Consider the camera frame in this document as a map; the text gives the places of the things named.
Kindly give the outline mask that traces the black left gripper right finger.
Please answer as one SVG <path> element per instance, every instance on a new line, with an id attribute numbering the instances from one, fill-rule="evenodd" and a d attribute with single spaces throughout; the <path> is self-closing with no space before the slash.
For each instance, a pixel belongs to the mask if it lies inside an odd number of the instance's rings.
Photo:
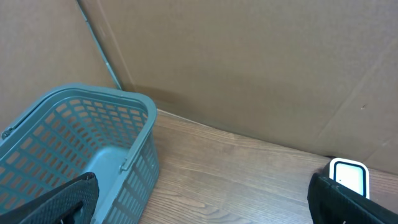
<path id="1" fill-rule="evenodd" d="M 396 213 L 319 173 L 312 175 L 307 200 L 316 224 L 397 223 Z"/>

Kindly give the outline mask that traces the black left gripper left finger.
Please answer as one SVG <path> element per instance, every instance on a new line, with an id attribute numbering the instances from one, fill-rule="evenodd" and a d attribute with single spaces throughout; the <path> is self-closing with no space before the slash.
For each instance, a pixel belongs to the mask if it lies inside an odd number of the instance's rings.
<path id="1" fill-rule="evenodd" d="M 90 223 L 99 192 L 95 174 L 86 172 L 1 215 L 1 223 Z"/>

